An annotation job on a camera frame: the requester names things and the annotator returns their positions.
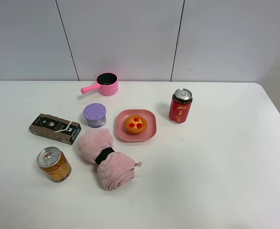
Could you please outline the brown coffee capsule box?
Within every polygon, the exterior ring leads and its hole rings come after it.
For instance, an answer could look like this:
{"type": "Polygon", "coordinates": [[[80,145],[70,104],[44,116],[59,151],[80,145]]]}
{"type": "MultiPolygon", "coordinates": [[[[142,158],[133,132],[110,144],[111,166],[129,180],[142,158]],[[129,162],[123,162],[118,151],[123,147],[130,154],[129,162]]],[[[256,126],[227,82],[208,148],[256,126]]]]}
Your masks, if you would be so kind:
{"type": "Polygon", "coordinates": [[[40,114],[29,126],[29,130],[34,135],[72,145],[81,132],[81,126],[77,122],[40,114]]]}

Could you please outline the fruit tart pastry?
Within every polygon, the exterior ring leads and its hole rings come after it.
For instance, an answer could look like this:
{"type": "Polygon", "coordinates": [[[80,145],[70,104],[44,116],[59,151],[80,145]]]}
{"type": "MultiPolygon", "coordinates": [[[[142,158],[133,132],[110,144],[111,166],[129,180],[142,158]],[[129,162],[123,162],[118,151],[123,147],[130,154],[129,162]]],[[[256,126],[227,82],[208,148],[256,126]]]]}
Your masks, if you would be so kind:
{"type": "Polygon", "coordinates": [[[147,128],[147,121],[139,115],[129,116],[125,121],[125,129],[132,135],[142,134],[147,128]]]}

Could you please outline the pink square plate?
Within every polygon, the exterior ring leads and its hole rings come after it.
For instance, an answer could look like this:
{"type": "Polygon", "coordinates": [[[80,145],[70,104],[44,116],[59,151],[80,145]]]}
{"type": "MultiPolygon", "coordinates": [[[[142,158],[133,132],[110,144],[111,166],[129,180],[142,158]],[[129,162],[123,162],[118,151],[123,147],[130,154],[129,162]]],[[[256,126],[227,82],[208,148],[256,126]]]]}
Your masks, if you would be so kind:
{"type": "Polygon", "coordinates": [[[117,137],[125,142],[145,142],[155,136],[157,132],[157,123],[155,115],[145,109],[128,109],[124,110],[117,116],[116,123],[116,135],[117,137]],[[139,134],[133,135],[125,128],[125,121],[132,115],[138,115],[145,119],[147,122],[146,130],[139,134]]]}

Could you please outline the red drink can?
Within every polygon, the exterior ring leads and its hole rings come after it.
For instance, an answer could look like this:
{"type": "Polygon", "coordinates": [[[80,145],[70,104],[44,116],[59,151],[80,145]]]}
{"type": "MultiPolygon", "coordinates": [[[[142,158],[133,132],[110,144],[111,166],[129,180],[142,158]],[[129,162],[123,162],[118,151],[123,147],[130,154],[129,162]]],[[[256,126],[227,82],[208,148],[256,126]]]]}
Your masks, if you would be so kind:
{"type": "Polygon", "coordinates": [[[172,95],[169,119],[178,124],[185,122],[188,117],[192,101],[193,96],[191,91],[185,88],[177,89],[172,95]]]}

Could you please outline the purple lidded container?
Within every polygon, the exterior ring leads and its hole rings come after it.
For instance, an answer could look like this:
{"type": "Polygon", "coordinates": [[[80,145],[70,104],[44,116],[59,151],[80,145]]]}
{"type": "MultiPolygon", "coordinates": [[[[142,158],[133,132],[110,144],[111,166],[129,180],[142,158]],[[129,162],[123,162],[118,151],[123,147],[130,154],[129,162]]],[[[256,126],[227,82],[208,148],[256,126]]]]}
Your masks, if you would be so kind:
{"type": "Polygon", "coordinates": [[[107,121],[106,113],[106,107],[100,103],[89,104],[83,109],[83,116],[91,128],[102,127],[107,121]]]}

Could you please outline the pink saucepan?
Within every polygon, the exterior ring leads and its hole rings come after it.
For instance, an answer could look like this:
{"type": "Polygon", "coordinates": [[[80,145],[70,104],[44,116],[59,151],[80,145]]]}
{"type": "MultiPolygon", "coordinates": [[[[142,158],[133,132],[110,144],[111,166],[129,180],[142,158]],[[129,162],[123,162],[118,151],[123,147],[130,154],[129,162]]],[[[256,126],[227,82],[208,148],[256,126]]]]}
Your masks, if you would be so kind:
{"type": "Polygon", "coordinates": [[[100,74],[93,85],[81,88],[81,93],[86,94],[94,90],[98,90],[104,96],[114,95],[118,91],[118,77],[113,73],[100,74]]]}

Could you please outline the pink rolled towel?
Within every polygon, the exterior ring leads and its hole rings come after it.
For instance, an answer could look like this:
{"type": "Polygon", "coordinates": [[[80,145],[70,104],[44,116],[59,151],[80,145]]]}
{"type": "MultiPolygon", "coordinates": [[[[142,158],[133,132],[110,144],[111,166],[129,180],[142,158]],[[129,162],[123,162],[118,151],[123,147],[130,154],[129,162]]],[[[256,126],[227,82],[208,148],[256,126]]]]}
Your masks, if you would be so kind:
{"type": "Polygon", "coordinates": [[[97,165],[97,174],[106,190],[114,190],[135,176],[135,168],[142,165],[131,157],[113,149],[114,138],[108,129],[87,130],[79,138],[80,154],[97,165]]]}

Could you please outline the gold tin can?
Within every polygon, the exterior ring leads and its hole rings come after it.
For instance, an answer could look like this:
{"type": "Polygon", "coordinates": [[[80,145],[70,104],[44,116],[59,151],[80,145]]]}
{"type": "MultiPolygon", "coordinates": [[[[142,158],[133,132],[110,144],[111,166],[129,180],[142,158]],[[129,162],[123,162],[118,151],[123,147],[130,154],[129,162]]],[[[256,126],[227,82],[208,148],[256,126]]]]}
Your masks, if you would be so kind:
{"type": "Polygon", "coordinates": [[[37,164],[48,179],[55,183],[66,180],[72,172],[64,153],[54,146],[47,147],[38,154],[37,164]]]}

